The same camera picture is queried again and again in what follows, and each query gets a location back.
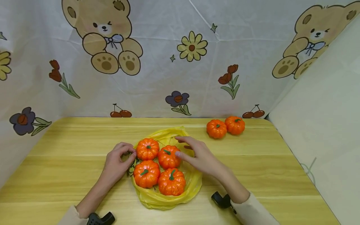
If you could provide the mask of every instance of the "flower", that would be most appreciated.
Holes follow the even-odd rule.
[[[49,61],[49,63],[50,63],[50,65],[51,65],[51,67],[53,67],[54,69],[57,69],[57,70],[60,69],[60,66],[59,66],[58,61],[56,61],[56,60],[51,60],[51,61]]]
[[[57,69],[53,69],[51,73],[49,73],[49,78],[53,79],[54,81],[61,82],[61,74]]]
[[[186,105],[189,102],[188,98],[188,93],[180,94],[178,91],[173,91],[171,95],[165,98],[165,101],[170,104],[171,107],[178,107],[179,105]]]
[[[35,120],[35,113],[31,111],[31,107],[26,107],[21,113],[16,113],[10,117],[10,123],[14,126],[14,131],[18,135],[30,134],[34,130],[32,123]]]
[[[8,74],[11,73],[10,67],[8,65],[11,62],[10,52],[5,51],[0,53],[0,80],[4,81],[8,78]]]
[[[220,84],[227,84],[231,81],[231,73],[226,73],[224,74],[222,77],[220,77],[217,81],[220,83]]]
[[[192,62],[193,59],[200,60],[200,56],[206,55],[207,41],[202,41],[202,35],[198,34],[195,36],[193,31],[189,33],[189,39],[183,37],[181,39],[182,44],[177,46],[177,50],[180,51],[180,59],[187,59]]]
[[[228,67],[228,73],[235,73],[236,71],[238,71],[237,64],[234,64],[234,65]]]

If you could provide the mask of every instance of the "yellow plastic bag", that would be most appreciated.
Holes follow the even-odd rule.
[[[165,130],[157,131],[146,138],[152,138],[159,142],[160,149],[166,145],[175,145],[182,152],[194,157],[194,152],[184,148],[184,144],[178,143],[174,138],[176,136],[188,136],[185,132],[184,127],[173,127]],[[178,168],[181,172],[184,173],[186,186],[185,191],[179,196],[166,196],[162,195],[159,192],[158,186],[153,188],[146,189],[141,188],[136,185],[135,179],[133,176],[134,168],[141,161],[136,159],[135,162],[130,166],[129,174],[131,176],[131,182],[135,187],[136,193],[138,194],[140,202],[149,209],[158,209],[158,210],[169,210],[176,207],[178,204],[187,203],[192,198],[194,198],[197,193],[200,191],[202,185],[202,173],[191,166],[189,163],[182,161],[180,167]]]

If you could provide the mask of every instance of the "orange pumpkin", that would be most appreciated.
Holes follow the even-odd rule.
[[[151,138],[144,138],[139,141],[136,153],[141,160],[153,160],[159,153],[159,143]]]
[[[163,195],[179,196],[185,191],[184,174],[176,168],[167,169],[159,178],[159,191]]]
[[[225,120],[228,132],[233,135],[241,134],[245,130],[245,122],[237,116],[230,116]]]
[[[206,125],[206,132],[212,138],[223,138],[227,132],[227,129],[223,121],[211,120]]]
[[[159,152],[159,164],[164,170],[169,168],[176,168],[180,165],[181,159],[175,155],[175,152],[180,151],[176,146],[167,145]]]
[[[152,160],[142,161],[134,169],[135,183],[142,188],[152,188],[157,185],[160,176],[159,164]]]

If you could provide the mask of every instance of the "sleeve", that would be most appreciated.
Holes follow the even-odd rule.
[[[75,206],[71,206],[58,225],[86,225],[88,219],[80,219]]]
[[[250,193],[249,199],[241,204],[230,201],[236,217],[244,225],[280,225],[265,207]]]

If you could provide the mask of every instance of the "wood grain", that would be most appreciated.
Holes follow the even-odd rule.
[[[281,224],[339,224],[276,128],[267,120],[245,119],[240,136],[210,139],[206,118],[63,118],[44,134],[0,191],[1,224],[57,224],[101,173],[106,154],[120,141],[136,144],[168,127],[184,126],[204,141],[219,160]],[[211,195],[222,186],[203,176],[199,194],[169,211],[142,206],[128,177],[106,196],[98,214],[111,211],[115,224],[239,224],[230,209],[219,209]]]

